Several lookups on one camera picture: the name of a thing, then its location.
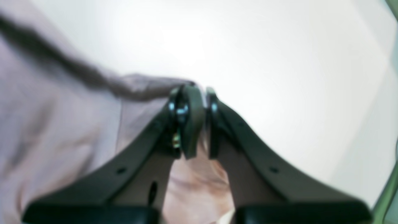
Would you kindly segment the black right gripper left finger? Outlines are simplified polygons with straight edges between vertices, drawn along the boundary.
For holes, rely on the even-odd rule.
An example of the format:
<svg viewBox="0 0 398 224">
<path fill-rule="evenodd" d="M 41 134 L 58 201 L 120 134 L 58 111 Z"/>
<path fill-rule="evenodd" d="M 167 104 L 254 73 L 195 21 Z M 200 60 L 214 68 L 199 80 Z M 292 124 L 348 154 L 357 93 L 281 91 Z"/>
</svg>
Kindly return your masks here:
<svg viewBox="0 0 398 224">
<path fill-rule="evenodd" d="M 194 158 L 205 122 L 199 88 L 171 91 L 167 104 L 117 156 L 27 207 L 26 224 L 159 224 L 170 169 Z"/>
</svg>

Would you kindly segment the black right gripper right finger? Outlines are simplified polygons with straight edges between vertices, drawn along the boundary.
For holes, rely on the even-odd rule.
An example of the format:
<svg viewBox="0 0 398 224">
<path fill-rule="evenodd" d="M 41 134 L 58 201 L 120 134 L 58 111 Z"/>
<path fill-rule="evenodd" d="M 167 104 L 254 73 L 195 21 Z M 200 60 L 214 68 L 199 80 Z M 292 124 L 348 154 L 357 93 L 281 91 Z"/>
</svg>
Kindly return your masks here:
<svg viewBox="0 0 398 224">
<path fill-rule="evenodd" d="M 233 109 L 206 90 L 209 157 L 228 175 L 232 224 L 370 224 L 360 199 L 315 180 L 265 144 Z"/>
</svg>

